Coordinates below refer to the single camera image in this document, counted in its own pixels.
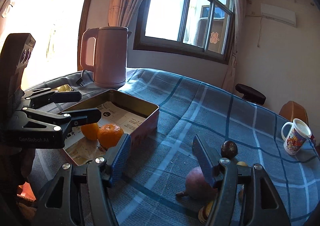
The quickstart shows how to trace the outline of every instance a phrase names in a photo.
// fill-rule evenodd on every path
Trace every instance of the air conditioner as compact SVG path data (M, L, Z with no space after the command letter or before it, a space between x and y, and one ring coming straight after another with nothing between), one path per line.
M261 4L261 14L263 17L279 21L296 27L296 13L292 10Z

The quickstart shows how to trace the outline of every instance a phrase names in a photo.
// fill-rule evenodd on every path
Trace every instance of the blue tablecloth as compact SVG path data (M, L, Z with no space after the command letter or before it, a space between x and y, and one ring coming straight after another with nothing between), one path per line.
M83 94L84 100L105 90L94 85L91 75L85 73L83 88L75 83L80 73L36 88L68 83ZM222 89L177 74L128 69L127 77L119 90L158 104L160 114L157 131L132 153L122 180L109 190L120 225L201 225L197 214L205 203L175 197L184 190L188 172L198 166L192 155L195 134L216 149L226 140L236 142L237 160L250 166L262 164L292 225L303 225L319 200L320 160L310 142L296 156L285 152L280 130L287 120ZM50 104L42 109L58 113L71 105ZM36 194L64 162L58 150L37 150L29 177ZM237 225L240 210L237 200L232 225Z

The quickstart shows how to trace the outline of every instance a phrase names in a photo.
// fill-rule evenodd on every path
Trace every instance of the kettle lid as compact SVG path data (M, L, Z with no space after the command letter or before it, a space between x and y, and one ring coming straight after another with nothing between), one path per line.
M120 29L120 30L126 30L126 31L129 30L126 27L102 27L102 28L99 28L99 30L102 30L102 29Z

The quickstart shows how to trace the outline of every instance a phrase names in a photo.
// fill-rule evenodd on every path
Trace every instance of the kettle base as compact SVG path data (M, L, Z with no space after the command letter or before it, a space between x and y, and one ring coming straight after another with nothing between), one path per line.
M116 87L121 87L121 86L123 86L125 83L126 83L126 80L124 80L124 81L121 82L121 83L116 83L116 84L100 84L100 83L94 82L94 84L95 84L96 86L99 86L99 87L102 87L102 88L116 88Z

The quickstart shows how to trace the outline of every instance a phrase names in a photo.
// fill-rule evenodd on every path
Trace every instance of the black stool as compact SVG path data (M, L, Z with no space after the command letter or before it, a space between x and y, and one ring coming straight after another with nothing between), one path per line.
M257 90L247 85L237 84L236 91L243 94L242 99L248 102L263 105L266 101L266 97L261 92L258 92Z

